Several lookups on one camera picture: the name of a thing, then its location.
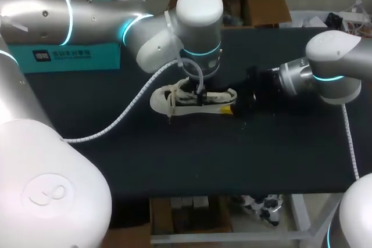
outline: blue led ring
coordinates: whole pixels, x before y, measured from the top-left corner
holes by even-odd
[[[135,20],[131,21],[130,24],[128,24],[128,26],[126,27],[126,29],[124,30],[124,33],[123,33],[123,44],[124,46],[126,46],[126,35],[129,31],[129,29],[137,22],[139,22],[140,20],[142,19],[145,19],[147,17],[153,17],[153,15],[150,15],[150,14],[145,14],[145,15],[141,15],[141,16],[138,16]]]
[[[69,25],[69,32],[67,33],[66,40],[62,44],[60,44],[60,46],[64,46],[68,43],[68,41],[71,38],[71,33],[72,33],[73,18],[72,18],[71,0],[66,0],[66,3],[67,3],[67,9],[69,10],[70,25]]]
[[[18,64],[17,60],[16,60],[16,59],[11,55],[11,54],[9,54],[9,53],[7,53],[7,52],[4,52],[4,51],[2,51],[2,50],[0,50],[0,54],[1,54],[1,55],[5,55],[5,56],[7,56],[7,57],[13,59],[13,60]]]
[[[336,81],[336,80],[340,80],[343,78],[343,76],[337,76],[333,78],[320,78],[320,77],[317,77],[316,75],[313,75],[313,77],[318,81]]]
[[[212,49],[210,52],[205,52],[205,53],[196,53],[196,52],[189,52],[188,50],[184,49],[184,51],[186,53],[188,53],[189,55],[194,55],[194,56],[205,56],[205,55],[209,55],[213,52],[215,52],[216,50],[218,50],[221,46],[221,42],[219,42],[218,46],[216,46],[214,49]]]

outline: black object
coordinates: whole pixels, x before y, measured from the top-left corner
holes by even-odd
[[[325,30],[223,30],[221,79],[231,84],[244,80],[250,66],[267,70],[303,57],[307,42]],[[26,77],[57,131],[76,138],[109,125],[149,79],[125,49],[121,61],[120,70]],[[100,169],[114,197],[333,193],[355,181],[339,106],[309,96],[307,110],[290,106],[249,120],[194,114],[169,124],[149,98],[181,78],[178,67],[168,69],[115,129],[73,145]],[[372,171],[372,105],[364,86],[347,105],[360,175]]]
[[[342,21],[343,21],[342,17],[333,13],[329,13],[325,21],[325,24],[331,29],[340,30],[342,26]]]

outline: shoelace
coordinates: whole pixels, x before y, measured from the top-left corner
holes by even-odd
[[[178,81],[176,84],[164,87],[164,91],[170,91],[167,97],[168,113],[167,116],[171,117],[176,109],[176,96],[179,98],[186,98],[192,95],[191,93],[184,92],[181,86],[188,81],[188,78]]]

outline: white robotic arm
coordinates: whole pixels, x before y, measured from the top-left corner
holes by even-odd
[[[7,44],[118,42],[149,73],[182,51],[208,78],[222,11],[222,0],[178,0],[157,17],[144,0],[0,0],[0,247],[97,248],[112,209],[105,178],[53,129]]]
[[[278,76],[288,95],[315,89],[327,103],[351,102],[360,93],[360,80],[372,81],[372,39],[340,31],[321,33],[307,44],[306,57],[282,64]],[[369,174],[346,191],[322,248],[371,247],[371,189]]]

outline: black and white shoe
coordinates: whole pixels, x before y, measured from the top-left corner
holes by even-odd
[[[166,85],[153,92],[150,98],[151,108],[161,114],[182,116],[191,113],[223,113],[223,107],[235,102],[237,92],[231,88],[225,92],[207,92],[203,94],[202,105],[198,104],[198,96],[194,92],[182,89],[188,78],[176,84]]]

